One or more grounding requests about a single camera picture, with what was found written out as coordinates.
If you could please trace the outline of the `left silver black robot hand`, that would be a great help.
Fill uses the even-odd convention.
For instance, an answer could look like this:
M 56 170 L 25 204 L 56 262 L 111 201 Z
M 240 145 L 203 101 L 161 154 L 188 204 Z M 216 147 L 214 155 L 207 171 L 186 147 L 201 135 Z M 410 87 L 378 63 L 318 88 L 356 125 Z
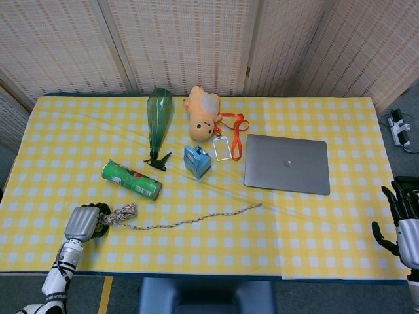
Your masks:
M 110 213 L 111 210 L 105 203 L 83 204 L 74 208 L 65 228 L 65 238 L 86 243 L 90 239 L 104 236 L 109 226 L 105 225 L 103 219 Z

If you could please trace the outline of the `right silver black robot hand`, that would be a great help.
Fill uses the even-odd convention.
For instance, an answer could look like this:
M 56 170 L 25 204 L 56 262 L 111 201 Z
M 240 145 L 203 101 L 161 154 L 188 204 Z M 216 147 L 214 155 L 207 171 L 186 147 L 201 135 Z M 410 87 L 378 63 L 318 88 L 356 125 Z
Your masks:
M 403 265 L 418 270 L 418 194 L 404 189 L 396 180 L 391 185 L 394 192 L 385 186 L 381 189 L 390 205 L 397 243 L 385 239 L 375 221 L 371 223 L 373 236 L 379 245 L 398 256 Z

